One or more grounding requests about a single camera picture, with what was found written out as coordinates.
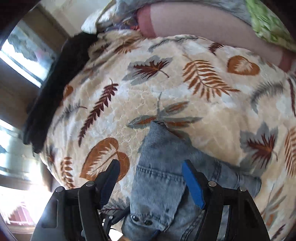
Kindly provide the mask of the blue denim jeans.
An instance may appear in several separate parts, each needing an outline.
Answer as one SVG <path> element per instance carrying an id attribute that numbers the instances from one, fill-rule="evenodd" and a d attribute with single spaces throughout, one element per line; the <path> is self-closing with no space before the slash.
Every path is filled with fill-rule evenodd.
<path id="1" fill-rule="evenodd" d="M 256 196 L 258 177 L 211 157 L 153 121 L 142 144 L 132 183 L 130 214 L 122 225 L 130 240 L 193 240 L 203 211 L 194 204 L 181 166 L 190 160 L 195 169 L 220 186 L 247 188 Z"/>

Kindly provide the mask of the leaf-print beige blanket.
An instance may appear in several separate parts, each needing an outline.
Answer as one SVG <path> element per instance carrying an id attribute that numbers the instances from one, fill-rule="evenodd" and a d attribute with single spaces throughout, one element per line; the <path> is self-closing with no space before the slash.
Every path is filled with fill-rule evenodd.
<path id="1" fill-rule="evenodd" d="M 42 161 L 66 189 L 112 160 L 120 174 L 104 214 L 130 209 L 142 144 L 153 121 L 193 147 L 261 180 L 254 201 L 271 240 L 295 225 L 295 72 L 246 49 L 191 35 L 99 35 L 65 87 Z"/>

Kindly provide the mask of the black cloth at left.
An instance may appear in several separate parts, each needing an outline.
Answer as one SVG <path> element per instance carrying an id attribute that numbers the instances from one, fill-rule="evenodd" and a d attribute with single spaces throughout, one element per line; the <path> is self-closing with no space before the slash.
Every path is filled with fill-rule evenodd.
<path id="1" fill-rule="evenodd" d="M 64 88 L 88 62 L 88 49 L 97 40 L 96 34 L 85 32 L 70 37 L 52 64 L 23 128 L 23 143 L 32 145 L 34 153 L 43 149 L 53 116 L 63 99 Z"/>

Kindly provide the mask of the stained glass wooden door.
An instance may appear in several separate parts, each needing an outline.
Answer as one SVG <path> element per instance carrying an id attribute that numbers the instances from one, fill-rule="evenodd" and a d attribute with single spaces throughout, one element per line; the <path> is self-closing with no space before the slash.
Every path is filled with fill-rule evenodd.
<path id="1" fill-rule="evenodd" d="M 51 196 L 53 175 L 23 132 L 67 39 L 41 4 L 1 6 L 1 240 L 30 240 Z"/>

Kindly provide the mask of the white crumpled cloth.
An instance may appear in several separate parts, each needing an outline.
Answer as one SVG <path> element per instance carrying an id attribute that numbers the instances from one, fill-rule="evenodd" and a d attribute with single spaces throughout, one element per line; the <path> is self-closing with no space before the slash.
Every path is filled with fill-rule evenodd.
<path id="1" fill-rule="evenodd" d="M 108 27 L 119 23 L 120 19 L 116 14 L 116 10 L 116 0 L 110 1 L 103 9 L 96 10 L 89 15 L 82 24 L 82 32 L 97 34 L 99 32 L 104 32 Z"/>

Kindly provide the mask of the purple printed item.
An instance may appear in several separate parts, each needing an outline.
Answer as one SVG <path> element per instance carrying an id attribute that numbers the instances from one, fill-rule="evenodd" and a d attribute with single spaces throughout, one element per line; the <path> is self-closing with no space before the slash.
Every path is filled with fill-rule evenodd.
<path id="1" fill-rule="evenodd" d="M 111 26 L 107 27 L 105 32 L 113 31 L 113 30 L 134 30 L 138 31 L 139 26 L 137 19 L 133 16 L 123 19 L 119 23 L 113 23 Z"/>

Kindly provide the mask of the green patterned folded cloth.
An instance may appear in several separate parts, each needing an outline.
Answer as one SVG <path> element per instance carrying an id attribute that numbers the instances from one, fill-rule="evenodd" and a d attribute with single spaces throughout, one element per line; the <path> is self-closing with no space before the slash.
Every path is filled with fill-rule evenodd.
<path id="1" fill-rule="evenodd" d="M 248 0 L 246 6 L 257 37 L 295 52 L 295 40 L 275 13 L 261 1 Z"/>

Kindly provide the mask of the grey quilted pillow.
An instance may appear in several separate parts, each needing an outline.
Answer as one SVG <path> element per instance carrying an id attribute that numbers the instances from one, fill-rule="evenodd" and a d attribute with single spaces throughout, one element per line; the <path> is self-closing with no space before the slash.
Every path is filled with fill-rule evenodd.
<path id="1" fill-rule="evenodd" d="M 153 4 L 170 4 L 181 5 L 177 8 L 177 12 L 184 12 L 184 8 L 213 8 L 215 10 L 221 10 L 225 13 L 229 13 L 246 24 L 251 25 L 251 16 L 247 8 L 246 1 L 116 1 L 115 3 L 115 15 L 119 20 L 123 20 L 144 6 L 150 6 Z"/>

